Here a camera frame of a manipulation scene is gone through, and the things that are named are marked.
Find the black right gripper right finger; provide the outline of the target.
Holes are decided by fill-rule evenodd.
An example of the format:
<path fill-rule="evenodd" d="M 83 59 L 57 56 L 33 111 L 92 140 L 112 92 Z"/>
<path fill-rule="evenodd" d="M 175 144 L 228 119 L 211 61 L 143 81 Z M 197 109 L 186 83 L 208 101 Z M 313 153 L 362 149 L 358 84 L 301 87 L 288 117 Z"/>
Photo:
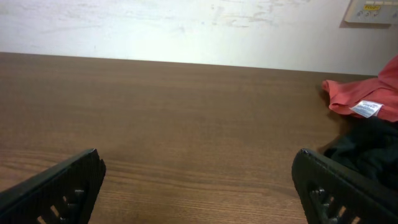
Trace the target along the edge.
<path fill-rule="evenodd" d="M 292 180 L 309 223 L 397 223 L 397 192 L 301 149 Z"/>

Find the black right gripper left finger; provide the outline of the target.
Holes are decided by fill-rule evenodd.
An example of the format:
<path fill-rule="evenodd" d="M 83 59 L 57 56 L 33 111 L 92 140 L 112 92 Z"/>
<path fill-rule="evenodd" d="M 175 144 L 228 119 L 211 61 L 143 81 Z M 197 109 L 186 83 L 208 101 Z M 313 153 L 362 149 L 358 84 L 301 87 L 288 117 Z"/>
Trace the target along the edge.
<path fill-rule="evenodd" d="M 1 223 L 88 223 L 106 174 L 87 149 L 1 192 Z"/>

